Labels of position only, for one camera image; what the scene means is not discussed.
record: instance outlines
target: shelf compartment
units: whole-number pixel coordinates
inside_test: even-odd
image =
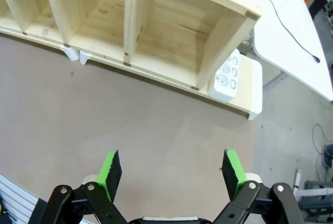
[[[66,44],[123,62],[125,0],[50,0]]]
[[[136,3],[132,11],[140,15],[144,6],[146,12],[132,20],[136,25],[129,27],[136,29],[130,64],[194,88],[203,87],[219,66],[214,72],[208,68],[218,59],[221,65],[237,47],[232,43],[234,46],[228,46],[222,53],[247,18],[210,0],[136,0]]]
[[[0,29],[21,32],[5,0],[0,0]]]
[[[23,34],[62,43],[48,0],[6,0]]]

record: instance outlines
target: wooden shelf unit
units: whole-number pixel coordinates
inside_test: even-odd
[[[257,4],[258,0],[0,0],[0,32],[78,49],[101,63],[198,92],[253,28],[260,16]]]

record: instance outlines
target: white power strip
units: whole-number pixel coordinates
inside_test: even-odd
[[[235,49],[210,80],[208,95],[221,102],[229,102],[237,95],[238,77],[239,50]]]

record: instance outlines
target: green tape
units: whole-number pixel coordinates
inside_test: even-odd
[[[236,178],[238,180],[237,186],[236,186],[236,194],[238,193],[238,190],[241,186],[244,185],[244,183],[247,181],[245,172],[243,170],[243,167],[238,159],[238,156],[236,154],[235,150],[227,150],[227,156],[229,158],[229,161],[234,169]]]
[[[110,171],[110,167],[113,161],[113,157],[115,155],[115,152],[109,152],[108,156],[106,157],[104,164],[99,172],[99,175],[97,176],[96,182],[105,190],[106,196],[111,201],[110,194],[106,185],[106,179]]]

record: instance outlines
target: table leg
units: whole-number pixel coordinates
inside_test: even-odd
[[[266,92],[268,90],[273,89],[276,85],[279,84],[279,82],[286,79],[287,77],[288,75],[285,72],[281,71],[281,73],[278,76],[276,76],[263,86],[263,91]]]

